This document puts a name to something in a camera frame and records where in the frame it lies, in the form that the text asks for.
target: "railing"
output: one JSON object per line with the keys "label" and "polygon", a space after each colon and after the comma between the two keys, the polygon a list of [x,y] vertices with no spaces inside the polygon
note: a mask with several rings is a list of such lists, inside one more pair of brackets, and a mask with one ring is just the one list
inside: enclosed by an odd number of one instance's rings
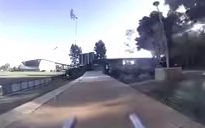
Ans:
{"label": "railing", "polygon": [[0,96],[12,94],[15,92],[29,90],[32,88],[37,88],[40,86],[46,86],[52,82],[53,78],[44,78],[44,79],[35,79],[35,80],[27,80],[20,81],[5,85],[0,85]]}

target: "light pole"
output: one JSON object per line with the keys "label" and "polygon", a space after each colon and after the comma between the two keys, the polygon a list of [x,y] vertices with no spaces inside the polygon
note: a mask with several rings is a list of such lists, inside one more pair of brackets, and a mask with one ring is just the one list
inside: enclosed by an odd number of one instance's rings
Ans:
{"label": "light pole", "polygon": [[74,22],[75,22],[75,44],[76,44],[76,40],[77,40],[77,24],[78,24],[78,17],[74,14],[74,10],[73,9],[71,9],[71,11],[70,11],[70,18],[72,19],[72,20],[74,20]]}
{"label": "light pole", "polygon": [[56,49],[58,49],[58,47],[56,46],[53,50],[56,50]]}
{"label": "light pole", "polygon": [[157,12],[159,14],[159,20],[160,20],[160,25],[161,25],[162,35],[163,35],[163,40],[164,40],[164,45],[165,45],[166,65],[167,65],[167,68],[169,68],[170,65],[169,65],[169,50],[168,50],[168,45],[167,45],[167,37],[166,37],[166,34],[165,34],[165,29],[164,29],[162,17],[160,15],[160,10],[159,10],[159,7],[158,7],[160,5],[160,2],[155,1],[155,2],[153,2],[153,5],[156,7]]}

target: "pavement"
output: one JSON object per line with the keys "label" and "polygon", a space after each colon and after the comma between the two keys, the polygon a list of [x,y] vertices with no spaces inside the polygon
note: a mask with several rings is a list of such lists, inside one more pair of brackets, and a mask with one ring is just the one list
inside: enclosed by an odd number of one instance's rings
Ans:
{"label": "pavement", "polygon": [[7,128],[62,128],[73,117],[75,128],[133,128],[131,113],[145,128],[205,128],[101,72],[87,72],[79,82]]}

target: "building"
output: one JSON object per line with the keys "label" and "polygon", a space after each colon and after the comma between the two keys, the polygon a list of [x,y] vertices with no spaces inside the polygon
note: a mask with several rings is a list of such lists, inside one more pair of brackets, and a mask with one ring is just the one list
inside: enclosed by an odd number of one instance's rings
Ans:
{"label": "building", "polygon": [[155,60],[153,58],[115,58],[104,60],[104,71],[112,72],[115,70],[123,72],[153,72]]}
{"label": "building", "polygon": [[79,57],[79,64],[80,66],[92,64],[93,60],[94,60],[94,52],[84,53],[81,54]]}
{"label": "building", "polygon": [[22,71],[41,71],[41,72],[56,72],[58,70],[63,70],[66,64],[45,60],[45,59],[35,59],[23,61],[20,66]]}

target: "concrete path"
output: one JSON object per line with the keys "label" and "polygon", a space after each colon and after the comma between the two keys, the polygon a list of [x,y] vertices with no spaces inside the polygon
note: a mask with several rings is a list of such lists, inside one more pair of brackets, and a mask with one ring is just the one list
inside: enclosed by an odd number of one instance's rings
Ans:
{"label": "concrete path", "polygon": [[205,128],[101,72],[87,72],[80,82],[7,128],[62,128],[72,117],[77,118],[75,128],[133,128],[130,113],[146,128]]}

